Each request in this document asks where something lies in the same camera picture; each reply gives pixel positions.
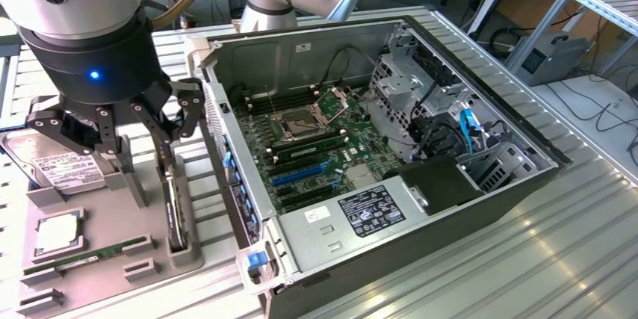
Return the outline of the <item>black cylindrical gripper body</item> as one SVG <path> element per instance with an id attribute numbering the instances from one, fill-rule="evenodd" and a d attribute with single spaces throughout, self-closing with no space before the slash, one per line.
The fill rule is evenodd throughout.
<path id="1" fill-rule="evenodd" d="M 144 9 L 136 11 L 121 28 L 89 39 L 55 39 L 27 28 L 19 28 L 19 33 L 67 109 L 128 107 L 133 99 L 153 110 L 163 107 L 171 86 L 160 67 Z"/>

